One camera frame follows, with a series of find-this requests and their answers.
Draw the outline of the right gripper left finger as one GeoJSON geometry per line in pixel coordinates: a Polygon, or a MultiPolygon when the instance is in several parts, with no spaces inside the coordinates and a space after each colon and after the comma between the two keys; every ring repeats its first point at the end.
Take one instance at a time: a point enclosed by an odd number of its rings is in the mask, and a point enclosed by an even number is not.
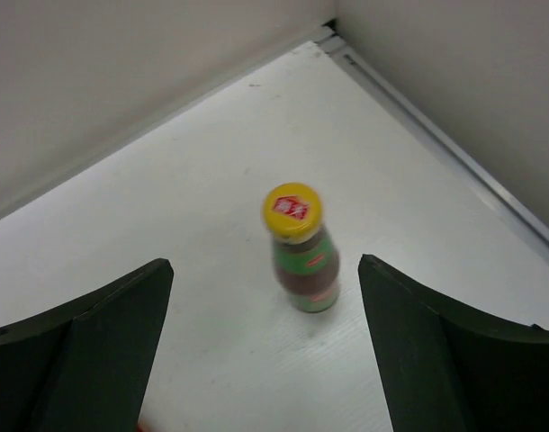
{"type": "Polygon", "coordinates": [[[0,328],[0,431],[135,431],[173,268],[155,259],[0,328]]]}

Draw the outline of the red sauce bottle yellow cap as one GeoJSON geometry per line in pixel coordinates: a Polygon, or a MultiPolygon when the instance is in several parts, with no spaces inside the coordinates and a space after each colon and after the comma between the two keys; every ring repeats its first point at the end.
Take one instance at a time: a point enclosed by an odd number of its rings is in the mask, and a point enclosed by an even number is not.
{"type": "Polygon", "coordinates": [[[319,313],[338,299],[339,253],[315,189],[280,184],[264,199],[262,218],[271,239],[274,275],[299,311],[319,313]]]}

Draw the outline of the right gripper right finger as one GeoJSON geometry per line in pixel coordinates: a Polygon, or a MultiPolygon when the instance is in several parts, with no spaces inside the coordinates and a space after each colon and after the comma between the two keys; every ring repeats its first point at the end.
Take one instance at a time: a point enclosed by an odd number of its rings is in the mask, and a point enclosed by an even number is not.
{"type": "Polygon", "coordinates": [[[549,330],[477,310],[376,256],[358,265],[395,431],[549,431],[549,330]]]}

